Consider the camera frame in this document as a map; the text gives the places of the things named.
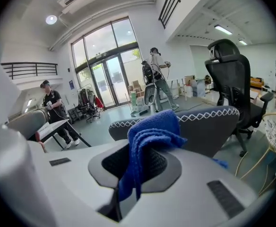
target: gray pants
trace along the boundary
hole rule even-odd
[[[158,81],[155,82],[156,88],[157,88],[157,96],[155,99],[155,103],[156,103],[156,108],[158,111],[162,111],[162,105],[160,103],[160,89],[167,95],[168,98],[168,102],[170,103],[170,106],[172,109],[177,108],[177,104],[175,103],[173,97],[172,97],[172,93],[170,88],[168,87],[166,81],[164,81],[163,79],[159,79]]]

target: black pants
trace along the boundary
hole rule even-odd
[[[59,116],[52,117],[50,119],[50,123],[58,122],[58,121],[61,121],[64,119],[67,119],[66,115],[62,115],[62,118],[60,118]],[[70,126],[68,124],[65,124],[64,128],[59,130],[57,133],[59,134],[60,137],[62,137],[66,141],[66,144],[69,144],[71,142],[71,139],[68,137],[65,130],[67,130],[69,132],[69,135],[70,135],[70,137],[72,137],[73,140],[78,139],[77,135],[73,132],[73,130],[70,128]]]

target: black railing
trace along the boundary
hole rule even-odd
[[[1,63],[11,79],[57,75],[57,64],[44,62],[10,62]]]
[[[161,21],[163,28],[166,27],[166,24],[173,14],[178,2],[181,2],[181,0],[165,0],[159,16],[159,20]]]

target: fluorescent light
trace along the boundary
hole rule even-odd
[[[32,102],[32,99],[29,100],[29,102],[28,102],[28,104],[26,106],[29,107],[30,104],[31,104],[31,102]]]
[[[55,24],[57,21],[57,17],[55,15],[50,15],[45,19],[45,22],[49,25]]]
[[[215,28],[222,31],[222,32],[224,32],[224,33],[226,33],[226,34],[228,34],[228,35],[232,35],[231,32],[229,32],[228,30],[222,28],[220,25],[216,25]]]
[[[243,45],[247,45],[246,42],[244,42],[243,40],[239,40],[240,43],[242,43]]]

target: orange sofa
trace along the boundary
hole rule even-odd
[[[250,86],[262,88],[264,86],[264,80],[262,78],[250,77]]]

